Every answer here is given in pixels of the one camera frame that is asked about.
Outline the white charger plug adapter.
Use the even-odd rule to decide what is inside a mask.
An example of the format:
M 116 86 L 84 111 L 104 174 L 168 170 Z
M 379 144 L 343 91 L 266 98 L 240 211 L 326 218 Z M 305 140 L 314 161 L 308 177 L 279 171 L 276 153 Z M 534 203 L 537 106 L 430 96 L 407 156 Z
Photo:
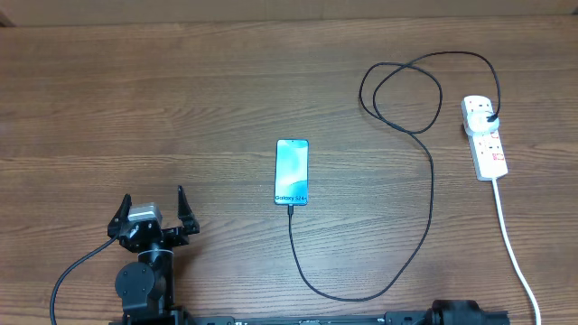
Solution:
M 499 129 L 499 119 L 490 111 L 467 111 L 464 117 L 464 130 L 469 136 L 491 133 Z

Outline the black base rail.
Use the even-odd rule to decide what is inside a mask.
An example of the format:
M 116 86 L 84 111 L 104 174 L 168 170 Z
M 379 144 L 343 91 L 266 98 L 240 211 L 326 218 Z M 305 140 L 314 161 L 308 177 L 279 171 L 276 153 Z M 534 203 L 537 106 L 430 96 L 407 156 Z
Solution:
M 182 321 L 186 325 L 427 325 L 480 324 L 508 325 L 506 311 L 469 312 L 451 320 L 440 311 L 388 311 L 383 315 L 303 316 L 235 319 L 231 316 L 193 317 Z

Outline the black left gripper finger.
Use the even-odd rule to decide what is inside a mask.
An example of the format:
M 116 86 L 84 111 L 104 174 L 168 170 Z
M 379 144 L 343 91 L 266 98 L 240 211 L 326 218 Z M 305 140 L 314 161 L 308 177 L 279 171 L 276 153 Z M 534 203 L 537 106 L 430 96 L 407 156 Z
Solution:
M 118 237 L 121 233 L 122 226 L 128 222 L 128 214 L 132 206 L 132 199 L 126 194 L 118 208 L 117 212 L 107 225 L 107 235 L 110 238 Z
M 198 234 L 200 232 L 199 222 L 191 210 L 184 188 L 181 185 L 178 186 L 177 217 L 182 222 L 183 232 L 186 235 Z

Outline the white power strip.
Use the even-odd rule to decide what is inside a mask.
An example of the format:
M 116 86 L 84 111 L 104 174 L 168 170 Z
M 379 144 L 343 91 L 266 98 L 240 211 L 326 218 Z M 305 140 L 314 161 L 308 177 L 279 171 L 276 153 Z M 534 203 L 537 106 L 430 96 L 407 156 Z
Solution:
M 491 101 L 483 96 L 467 96 L 461 102 L 464 117 L 467 111 L 490 111 L 494 114 Z M 508 173 L 499 131 L 468 136 L 476 177 L 479 181 L 492 181 Z

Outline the blue Galaxy smartphone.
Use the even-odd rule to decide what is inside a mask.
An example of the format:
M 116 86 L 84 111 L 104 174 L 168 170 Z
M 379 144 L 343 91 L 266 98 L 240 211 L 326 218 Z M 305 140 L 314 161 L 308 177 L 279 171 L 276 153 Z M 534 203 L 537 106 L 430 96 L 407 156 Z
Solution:
M 309 142 L 305 139 L 280 139 L 276 143 L 276 205 L 305 206 L 309 199 Z

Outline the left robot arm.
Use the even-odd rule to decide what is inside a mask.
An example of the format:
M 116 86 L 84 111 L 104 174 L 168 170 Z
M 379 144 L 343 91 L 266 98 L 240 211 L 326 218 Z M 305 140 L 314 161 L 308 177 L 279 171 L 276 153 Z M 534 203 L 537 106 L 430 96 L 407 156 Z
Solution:
M 115 280 L 122 300 L 123 324 L 192 324 L 186 308 L 175 303 L 174 248 L 187 246 L 189 236 L 200 225 L 178 188 L 178 227 L 162 227 L 163 216 L 155 203 L 134 205 L 126 194 L 107 226 L 107 235 L 124 249 L 137 255 L 125 265 Z

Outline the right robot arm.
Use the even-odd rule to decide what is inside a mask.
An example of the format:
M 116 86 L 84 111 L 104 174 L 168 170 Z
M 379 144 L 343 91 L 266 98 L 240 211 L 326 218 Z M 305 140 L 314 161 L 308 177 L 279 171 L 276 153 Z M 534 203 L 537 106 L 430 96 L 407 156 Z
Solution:
M 425 315 L 427 325 L 482 325 L 484 321 L 482 309 L 471 300 L 436 300 Z

